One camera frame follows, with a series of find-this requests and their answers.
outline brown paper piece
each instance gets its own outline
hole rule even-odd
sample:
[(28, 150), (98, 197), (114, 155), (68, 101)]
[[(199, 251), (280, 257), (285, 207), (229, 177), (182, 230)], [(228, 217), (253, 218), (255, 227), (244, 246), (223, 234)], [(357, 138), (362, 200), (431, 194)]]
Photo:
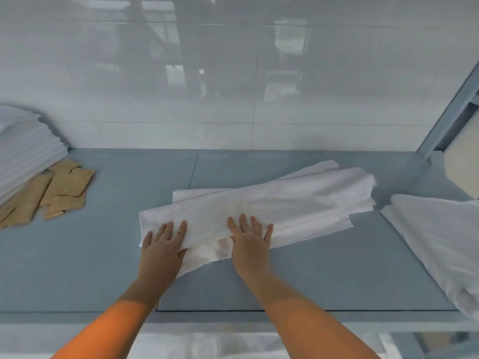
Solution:
[(53, 201), (53, 198), (55, 195), (57, 195), (57, 192), (60, 190), (60, 188), (68, 184), (69, 180), (69, 173), (66, 171), (60, 171), (57, 172), (54, 176), (52, 181), (50, 182), (50, 185), (48, 186), (48, 189), (45, 192), (45, 195), (43, 196), (42, 201), (40, 202), (40, 206), (48, 205), (51, 204)]
[(50, 211), (65, 211), (69, 209), (81, 209), (85, 206), (87, 190), (85, 189), (79, 196), (57, 195), (53, 198)]
[(15, 210), (3, 221), (3, 225), (12, 226), (31, 222), (52, 177), (53, 174), (41, 174), (31, 178), (21, 191)]
[(55, 172), (67, 172), (69, 173), (71, 170), (81, 166), (79, 162), (70, 160), (70, 159), (63, 159), (54, 164), (53, 166), (50, 166), (48, 169), (55, 171)]
[(52, 205), (47, 205), (43, 211), (43, 221), (46, 222), (50, 219), (56, 218), (62, 215), (64, 212), (62, 210), (56, 211)]
[(21, 195), (21, 191), (16, 193), (11, 199), (9, 199), (1, 208), (0, 208), (0, 223), (2, 223), (5, 218), (7, 218), (12, 211), (18, 205), (18, 199)]
[(71, 170), (65, 183), (60, 184), (56, 188), (56, 195), (79, 196), (85, 190), (94, 174), (95, 170), (81, 168)]

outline person's left arm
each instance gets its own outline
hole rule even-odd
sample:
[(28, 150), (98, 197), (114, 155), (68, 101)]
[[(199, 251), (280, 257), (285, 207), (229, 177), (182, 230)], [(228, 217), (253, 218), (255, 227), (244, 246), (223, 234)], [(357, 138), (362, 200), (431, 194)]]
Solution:
[(52, 359), (124, 359), (138, 332), (173, 283), (186, 249), (178, 252), (186, 233), (182, 222), (172, 238), (173, 222), (164, 224), (153, 237), (149, 232), (141, 248), (138, 276), (103, 314), (85, 327)]

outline stack of folded white fabric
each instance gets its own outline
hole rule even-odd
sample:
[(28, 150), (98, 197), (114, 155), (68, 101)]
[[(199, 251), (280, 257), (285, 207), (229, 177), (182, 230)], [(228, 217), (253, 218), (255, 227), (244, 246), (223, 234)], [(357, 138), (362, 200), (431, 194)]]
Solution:
[(393, 195), (381, 213), (456, 307), (479, 320), (479, 201)]
[(33, 176), (68, 154), (31, 111), (0, 105), (0, 206)]
[(339, 169), (320, 162), (268, 183), (237, 189), (173, 192), (173, 204), (142, 211), (141, 235), (168, 221), (185, 219), (186, 253), (179, 276), (231, 257), (229, 216), (254, 215), (264, 228), (274, 224), (271, 247), (281, 247), (351, 228), (349, 214), (371, 211), (374, 177), (360, 168)]

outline work surface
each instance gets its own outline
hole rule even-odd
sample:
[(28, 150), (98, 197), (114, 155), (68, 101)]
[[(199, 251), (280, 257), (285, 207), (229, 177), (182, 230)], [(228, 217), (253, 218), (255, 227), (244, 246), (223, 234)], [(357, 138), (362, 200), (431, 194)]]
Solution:
[[(106, 309), (135, 278), (138, 213), (170, 204), (176, 189), (254, 185), (334, 159), (375, 176), (377, 208), (394, 193), (469, 199), (412, 153), (73, 150), (70, 157), (97, 171), (86, 207), (46, 223), (38, 213), (33, 223), (0, 232), (0, 322), (46, 313), (62, 322), (68, 315), (56, 313)], [(330, 311), (467, 321), (379, 210), (351, 221), (352, 229), (272, 250), (273, 270)], [(189, 322), (266, 320), (229, 259), (180, 277), (159, 310), (152, 320), (185, 321), (185, 312)]]

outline glossy wall tile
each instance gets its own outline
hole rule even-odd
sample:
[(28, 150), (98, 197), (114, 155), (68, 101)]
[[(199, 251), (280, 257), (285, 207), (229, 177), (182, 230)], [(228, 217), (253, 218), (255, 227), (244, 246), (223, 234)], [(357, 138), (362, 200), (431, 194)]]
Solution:
[(74, 147), (415, 151), (479, 60), (478, 12), (0, 0), (0, 103), (45, 114)]

